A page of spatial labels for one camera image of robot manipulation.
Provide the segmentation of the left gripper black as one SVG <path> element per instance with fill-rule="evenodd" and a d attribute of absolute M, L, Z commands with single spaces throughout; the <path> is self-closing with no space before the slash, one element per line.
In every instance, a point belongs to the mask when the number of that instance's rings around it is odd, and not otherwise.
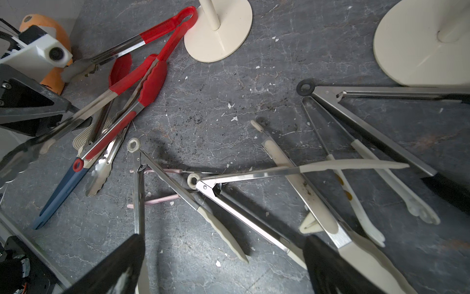
<path fill-rule="evenodd" d="M 78 108 L 35 80 L 6 64 L 1 65 L 1 128 L 40 136 L 55 128 Z"/>

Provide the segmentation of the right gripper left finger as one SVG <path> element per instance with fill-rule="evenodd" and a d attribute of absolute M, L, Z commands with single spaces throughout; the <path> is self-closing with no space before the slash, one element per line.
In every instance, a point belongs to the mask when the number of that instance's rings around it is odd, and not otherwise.
<path fill-rule="evenodd" d="M 133 234 L 65 294 L 134 294 L 145 257 L 145 242 Z"/>

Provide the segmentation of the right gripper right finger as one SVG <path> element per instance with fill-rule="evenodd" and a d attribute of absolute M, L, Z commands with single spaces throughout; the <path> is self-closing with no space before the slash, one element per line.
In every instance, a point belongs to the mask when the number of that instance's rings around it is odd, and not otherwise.
<path fill-rule="evenodd" d="M 340 257 L 329 245 L 310 235 L 303 249 L 316 294 L 381 294 L 383 291 Z"/>

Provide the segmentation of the blue handle cream tongs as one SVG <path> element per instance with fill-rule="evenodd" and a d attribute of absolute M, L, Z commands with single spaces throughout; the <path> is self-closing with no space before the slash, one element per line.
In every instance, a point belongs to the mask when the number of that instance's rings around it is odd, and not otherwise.
<path fill-rule="evenodd" d="M 98 139 L 109 130 L 110 126 L 125 111 L 126 110 L 122 110 L 118 112 L 115 118 L 110 120 L 110 123 L 106 124 L 105 128 L 97 134 L 97 138 L 95 138 L 95 140 L 87 138 L 87 141 L 82 144 L 76 160 L 58 184 L 54 193 L 40 212 L 39 217 L 33 222 L 32 229 L 41 229 L 50 220 L 52 215 L 56 213 L 58 208 L 64 203 L 89 170 L 92 170 L 92 179 L 87 186 L 87 196 L 94 196 L 101 189 L 105 180 L 109 176 L 111 171 L 111 162 L 115 158 L 115 155 L 124 140 L 128 126 L 126 126 L 95 158 L 84 160 L 83 156 L 86 153 L 86 149 L 94 143 L 97 143 Z"/>

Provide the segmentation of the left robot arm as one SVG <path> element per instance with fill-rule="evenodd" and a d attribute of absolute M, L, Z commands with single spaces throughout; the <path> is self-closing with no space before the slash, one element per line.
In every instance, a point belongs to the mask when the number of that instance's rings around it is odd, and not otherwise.
<path fill-rule="evenodd" d="M 35 80 L 1 65 L 1 127 L 32 127 L 38 138 L 75 107 Z M 1 293 L 58 294 L 73 282 L 8 215 L 1 212 Z"/>

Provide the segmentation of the pink tip small tongs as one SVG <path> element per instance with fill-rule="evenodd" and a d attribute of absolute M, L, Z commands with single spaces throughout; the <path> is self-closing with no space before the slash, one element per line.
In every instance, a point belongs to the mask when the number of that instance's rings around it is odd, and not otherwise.
<path fill-rule="evenodd" d="M 182 169 L 164 169 L 168 173 L 185 174 L 185 173 L 198 173 L 204 176 L 220 175 L 221 172 L 210 172 L 210 171 L 188 171 Z M 151 179 L 150 184 L 145 184 L 145 188 L 150 188 L 150 191 L 145 193 L 146 206 L 156 205 L 163 202 L 173 202 L 179 198 L 176 193 L 170 194 L 170 188 L 164 188 L 163 184 L 157 184 L 157 180 Z"/>

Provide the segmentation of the cream tongs yellow dots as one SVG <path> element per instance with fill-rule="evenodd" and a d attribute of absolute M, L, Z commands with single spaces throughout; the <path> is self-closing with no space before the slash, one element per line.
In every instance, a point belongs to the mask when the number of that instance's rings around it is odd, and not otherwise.
<path fill-rule="evenodd" d="M 302 98 L 302 108 L 308 118 L 308 123 L 312 126 L 322 148 L 326 153 L 326 159 L 336 160 L 334 152 L 330 147 L 335 143 L 335 136 L 342 135 L 351 145 L 351 148 L 359 153 L 361 159 L 377 160 L 378 157 L 372 150 L 366 147 L 359 139 L 354 138 L 338 121 L 326 113 L 314 98 L 307 96 Z M 440 217 L 420 196 L 410 187 L 393 174 L 390 169 L 374 170 L 334 170 L 335 176 L 345 192 L 348 201 L 358 219 L 366 236 L 380 247 L 385 246 L 386 238 L 384 234 L 374 225 L 364 209 L 362 201 L 367 196 L 371 196 L 372 191 L 381 187 L 382 193 L 395 192 L 405 203 L 408 212 L 427 224 L 439 225 Z"/>

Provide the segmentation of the red silicone tip tongs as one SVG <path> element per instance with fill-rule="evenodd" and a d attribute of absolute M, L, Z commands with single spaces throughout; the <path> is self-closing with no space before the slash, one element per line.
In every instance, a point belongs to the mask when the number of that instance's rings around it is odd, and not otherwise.
<path fill-rule="evenodd" d="M 99 155 L 145 107 L 156 100 L 165 82 L 167 68 L 166 61 L 155 60 L 142 83 L 138 99 L 110 126 L 97 143 L 86 149 L 84 160 L 90 160 Z"/>

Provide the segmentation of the left cream utensil stand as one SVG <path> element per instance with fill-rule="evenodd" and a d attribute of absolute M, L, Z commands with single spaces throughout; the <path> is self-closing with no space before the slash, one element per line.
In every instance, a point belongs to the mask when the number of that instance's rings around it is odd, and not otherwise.
<path fill-rule="evenodd" d="M 184 45 L 189 55 L 212 63 L 232 55 L 247 39 L 253 22 L 247 0 L 200 0 L 198 19 L 186 33 Z"/>

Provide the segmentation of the cream utensil stand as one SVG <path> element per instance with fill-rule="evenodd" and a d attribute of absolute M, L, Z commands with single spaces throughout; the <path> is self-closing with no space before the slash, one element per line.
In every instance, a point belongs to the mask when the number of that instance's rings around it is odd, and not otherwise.
<path fill-rule="evenodd" d="M 468 87 L 469 1 L 400 1 L 380 21 L 373 52 L 401 85 Z"/>
<path fill-rule="evenodd" d="M 184 45 L 189 55 L 212 63 L 232 55 L 247 39 L 253 22 L 247 0 L 200 0 L 198 19 L 186 33 Z"/>

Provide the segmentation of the right cream utensil stand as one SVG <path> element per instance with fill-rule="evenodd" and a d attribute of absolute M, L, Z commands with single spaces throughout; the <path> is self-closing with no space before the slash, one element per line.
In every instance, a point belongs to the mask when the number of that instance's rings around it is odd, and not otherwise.
<path fill-rule="evenodd" d="M 469 1 L 400 1 L 380 21 L 373 52 L 401 85 L 468 87 Z"/>

